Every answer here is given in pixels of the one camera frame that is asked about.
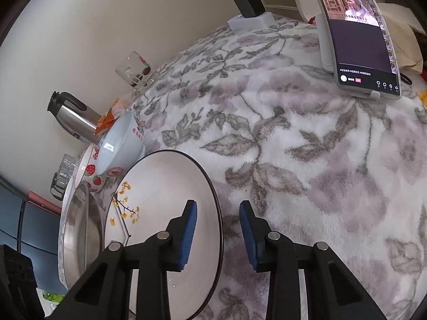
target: plastic bag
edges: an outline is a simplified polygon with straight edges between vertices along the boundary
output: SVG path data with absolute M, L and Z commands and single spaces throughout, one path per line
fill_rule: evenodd
M 114 122 L 127 111 L 128 107 L 133 102 L 133 93 L 127 93 L 116 98 L 108 110 L 107 114 L 103 115 L 97 124 L 95 135 L 108 131 Z

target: black charger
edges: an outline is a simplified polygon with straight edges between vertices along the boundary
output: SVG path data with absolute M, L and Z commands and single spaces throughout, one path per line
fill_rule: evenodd
M 257 17 L 266 11 L 261 0 L 234 0 L 234 3 L 245 18 Z

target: blue cabinet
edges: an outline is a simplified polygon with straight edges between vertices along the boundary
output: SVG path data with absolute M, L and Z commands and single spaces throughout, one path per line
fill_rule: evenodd
M 67 293 L 58 276 L 60 216 L 27 202 L 20 217 L 22 198 L 16 194 L 15 189 L 0 185 L 0 245 L 9 245 L 31 259 L 40 289 Z
M 37 287 L 58 294 L 66 294 L 67 289 L 61 284 L 58 276 L 58 256 L 21 244 L 21 254 L 28 256 L 33 263 Z
M 21 204 L 22 199 L 0 186 L 0 230 L 15 238 L 18 238 Z
M 0 245 L 3 244 L 9 245 L 9 247 L 14 250 L 18 249 L 18 241 L 15 238 L 5 234 L 3 231 L 0 231 Z
M 59 219 L 59 215 L 27 202 L 22 222 L 22 242 L 58 254 Z

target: beige cloth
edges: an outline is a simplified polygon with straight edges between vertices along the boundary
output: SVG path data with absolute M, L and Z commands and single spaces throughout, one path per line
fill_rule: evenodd
M 421 73 L 423 57 L 411 29 L 413 27 L 424 32 L 421 25 L 409 8 L 386 3 L 380 3 L 378 6 L 390 32 L 399 68 L 410 68 Z

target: bedspread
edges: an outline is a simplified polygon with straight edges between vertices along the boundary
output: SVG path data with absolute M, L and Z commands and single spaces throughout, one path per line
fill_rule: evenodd
M 265 318 L 268 275 L 248 263 L 238 219 L 249 199 L 294 242 L 327 242 L 388 319 L 408 319 L 427 292 L 423 82 L 402 84 L 398 101 L 340 96 L 316 28 L 275 18 L 267 30 L 201 38 L 131 107 L 147 149 L 195 158 L 219 198 L 223 269 L 199 318 Z M 105 206 L 116 185 L 102 191 Z

